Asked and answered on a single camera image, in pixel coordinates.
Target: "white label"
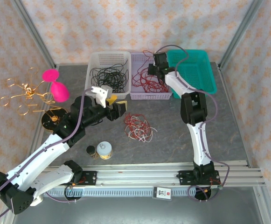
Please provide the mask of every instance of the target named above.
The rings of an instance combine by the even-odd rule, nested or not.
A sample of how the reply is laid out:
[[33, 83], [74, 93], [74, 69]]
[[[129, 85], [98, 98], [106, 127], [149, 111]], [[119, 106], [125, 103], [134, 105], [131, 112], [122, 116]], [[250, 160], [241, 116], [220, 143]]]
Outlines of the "white label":
[[169, 188], [154, 188], [156, 189], [156, 198], [172, 199], [172, 190]]

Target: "pink object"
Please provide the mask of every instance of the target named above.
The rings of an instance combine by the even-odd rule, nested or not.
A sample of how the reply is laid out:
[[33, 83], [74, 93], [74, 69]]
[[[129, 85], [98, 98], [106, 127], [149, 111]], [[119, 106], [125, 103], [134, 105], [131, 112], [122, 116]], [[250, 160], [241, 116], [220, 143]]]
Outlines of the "pink object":
[[59, 72], [55, 69], [49, 69], [42, 75], [42, 79], [45, 82], [54, 82], [57, 78], [59, 78]]
[[60, 82], [53, 82], [50, 91], [56, 102], [65, 102], [70, 97], [67, 87]]

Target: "white basket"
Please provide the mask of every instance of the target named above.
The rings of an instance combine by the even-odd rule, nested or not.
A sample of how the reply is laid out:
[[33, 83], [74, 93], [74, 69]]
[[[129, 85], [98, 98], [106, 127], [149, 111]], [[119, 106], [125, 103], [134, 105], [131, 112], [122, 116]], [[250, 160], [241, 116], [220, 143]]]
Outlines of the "white basket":
[[[113, 93], [118, 97], [118, 99], [125, 99], [131, 91], [131, 54], [128, 51], [99, 51], [92, 53], [90, 56], [90, 62], [88, 65], [84, 89], [95, 86], [95, 83], [93, 83], [93, 85], [91, 83], [92, 76], [90, 74], [90, 71], [93, 68], [107, 68], [115, 64], [125, 64], [122, 70], [123, 73], [128, 70], [128, 72], [126, 73], [126, 76], [128, 76], [126, 77], [128, 81], [124, 88], [124, 93]], [[90, 91], [86, 94], [92, 97], [95, 96], [95, 94]]]
[[[145, 53], [148, 56], [151, 56], [150, 59], [145, 63], [141, 69], [145, 69], [149, 66], [150, 63], [154, 63], [154, 58], [152, 54]], [[131, 62], [132, 62], [132, 70], [131, 74], [134, 77], [137, 74], [137, 70], [143, 65], [143, 63], [148, 58], [144, 55], [144, 53], [131, 53]], [[168, 92], [145, 92], [142, 86], [135, 87], [131, 86], [131, 99], [170, 99], [172, 95], [171, 90], [169, 89]]]

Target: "teal basket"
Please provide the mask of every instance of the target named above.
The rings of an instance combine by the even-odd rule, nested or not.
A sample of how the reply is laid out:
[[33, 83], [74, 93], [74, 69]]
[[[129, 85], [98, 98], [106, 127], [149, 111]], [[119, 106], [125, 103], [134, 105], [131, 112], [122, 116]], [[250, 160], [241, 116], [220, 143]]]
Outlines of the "teal basket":
[[[189, 58], [178, 66], [181, 77], [198, 90], [204, 90], [210, 94], [216, 93], [217, 87], [207, 52], [204, 50], [186, 51]], [[182, 50], [169, 50], [167, 52], [169, 67], [175, 67], [185, 57], [186, 54]], [[174, 90], [172, 91], [175, 98], [180, 98]]]

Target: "patterned wall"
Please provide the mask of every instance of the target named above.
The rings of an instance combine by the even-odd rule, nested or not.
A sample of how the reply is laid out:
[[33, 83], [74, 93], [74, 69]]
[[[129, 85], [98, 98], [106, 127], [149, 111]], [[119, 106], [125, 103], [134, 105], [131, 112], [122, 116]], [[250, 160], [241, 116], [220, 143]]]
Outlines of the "patterned wall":
[[[39, 67], [41, 72], [48, 69], [42, 55], [25, 28], [10, 0], [0, 0], [0, 97], [10, 93], [5, 79], [17, 77], [27, 80], [27, 69]], [[34, 136], [38, 114], [17, 115], [15, 108], [19, 102], [9, 107], [0, 107], [0, 171], [7, 172], [22, 162]], [[0, 213], [3, 203], [0, 201]]]
[[264, 1], [223, 74], [252, 162], [271, 195], [271, 0]]
[[220, 61], [252, 0], [22, 0], [55, 63], [101, 50], [205, 49]]

